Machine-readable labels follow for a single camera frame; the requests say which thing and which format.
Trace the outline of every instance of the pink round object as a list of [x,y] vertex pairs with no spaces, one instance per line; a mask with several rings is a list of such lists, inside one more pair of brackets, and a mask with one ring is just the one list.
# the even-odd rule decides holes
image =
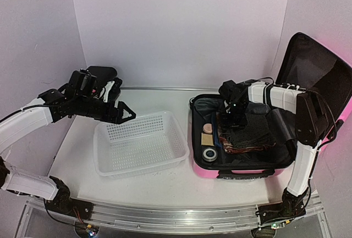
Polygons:
[[205,124],[203,126],[203,131],[206,133],[206,134],[211,134],[213,133],[213,127],[211,126],[211,124]]

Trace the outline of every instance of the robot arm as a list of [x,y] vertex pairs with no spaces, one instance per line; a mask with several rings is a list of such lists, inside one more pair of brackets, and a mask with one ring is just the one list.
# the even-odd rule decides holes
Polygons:
[[325,102],[315,91],[257,80],[239,84],[233,81],[224,82],[219,93],[228,105],[226,119],[240,124],[237,129],[246,125],[245,110],[248,102],[263,103],[295,114],[297,153],[291,179],[282,196],[283,202],[260,206],[258,215],[262,225],[304,215],[303,198],[309,190],[309,180],[319,145],[329,128]]
[[[32,131],[55,123],[68,116],[81,115],[113,124],[121,124],[136,117],[123,102],[115,101],[120,94],[122,80],[117,72],[108,67],[89,67],[74,71],[69,82],[58,90],[51,89],[31,103],[0,122],[0,154],[10,145]],[[124,118],[124,111],[129,116]],[[68,187],[52,176],[38,176],[4,161],[0,157],[0,188],[10,192],[42,197],[51,211],[72,213],[72,208],[89,208],[71,199]],[[83,208],[82,218],[88,218]]]

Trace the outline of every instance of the suitcase lid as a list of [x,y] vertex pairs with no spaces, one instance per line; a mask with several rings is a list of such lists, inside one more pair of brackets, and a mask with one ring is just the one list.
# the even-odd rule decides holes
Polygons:
[[337,120],[352,96],[352,68],[326,47],[299,32],[290,39],[276,83],[317,88]]

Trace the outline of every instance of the beige square object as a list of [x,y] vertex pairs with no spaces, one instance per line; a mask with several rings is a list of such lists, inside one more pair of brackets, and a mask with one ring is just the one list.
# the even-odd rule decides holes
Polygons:
[[213,135],[202,133],[202,146],[214,146]]

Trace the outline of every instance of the suitcase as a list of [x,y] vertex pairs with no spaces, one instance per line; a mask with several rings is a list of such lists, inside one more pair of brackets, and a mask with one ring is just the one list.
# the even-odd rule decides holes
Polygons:
[[[318,89],[329,104],[338,129],[352,111],[352,68],[303,33],[295,34],[289,41],[276,84]],[[198,95],[190,101],[193,169],[198,176],[219,179],[265,178],[280,174],[292,164],[296,154],[294,114],[258,103],[250,103],[247,114],[253,117],[252,120],[266,120],[270,133],[276,139],[275,146],[264,151],[230,154],[225,153],[215,134],[217,158],[212,162],[205,161],[202,157],[205,147],[201,145],[203,125],[211,123],[214,133],[217,132],[216,112],[221,105],[223,98],[219,94]],[[325,140],[330,139],[332,131],[327,130],[324,136]]]

